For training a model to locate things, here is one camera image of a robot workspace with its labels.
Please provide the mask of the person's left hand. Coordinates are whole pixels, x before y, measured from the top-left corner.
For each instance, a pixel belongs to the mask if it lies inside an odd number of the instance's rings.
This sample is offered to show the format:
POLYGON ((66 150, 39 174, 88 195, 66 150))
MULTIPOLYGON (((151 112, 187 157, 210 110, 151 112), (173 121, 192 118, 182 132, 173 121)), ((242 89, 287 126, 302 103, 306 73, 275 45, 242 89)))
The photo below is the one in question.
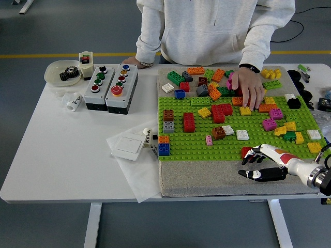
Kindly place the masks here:
POLYGON ((243 93, 243 106, 249 106, 251 111, 258 109, 265 93, 259 75, 249 68, 239 68, 232 75, 232 88, 239 87, 243 93))

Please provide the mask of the person's right hand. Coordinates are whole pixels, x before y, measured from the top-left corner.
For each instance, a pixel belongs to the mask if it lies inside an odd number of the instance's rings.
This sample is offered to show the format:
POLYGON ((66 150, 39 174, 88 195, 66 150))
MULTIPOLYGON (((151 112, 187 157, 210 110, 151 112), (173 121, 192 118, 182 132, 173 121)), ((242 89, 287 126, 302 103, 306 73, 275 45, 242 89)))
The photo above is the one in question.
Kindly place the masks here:
POLYGON ((129 57, 127 59, 124 59, 123 64, 130 64, 130 65, 136 65, 138 69, 145 68, 144 65, 142 65, 134 56, 129 57))

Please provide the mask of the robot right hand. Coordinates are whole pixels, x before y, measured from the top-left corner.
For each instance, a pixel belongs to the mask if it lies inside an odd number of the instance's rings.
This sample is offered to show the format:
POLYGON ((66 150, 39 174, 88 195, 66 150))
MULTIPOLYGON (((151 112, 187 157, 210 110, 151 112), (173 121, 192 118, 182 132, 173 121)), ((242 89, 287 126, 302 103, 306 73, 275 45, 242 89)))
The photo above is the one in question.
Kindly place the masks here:
POLYGON ((278 167, 265 168, 260 170, 239 170, 238 174, 258 182, 279 181, 286 178, 287 174, 298 176, 303 184, 311 186, 315 176, 315 163, 307 163, 297 156, 272 145, 262 144, 251 148, 242 161, 242 165, 247 162, 261 162, 269 158, 276 162, 278 167))

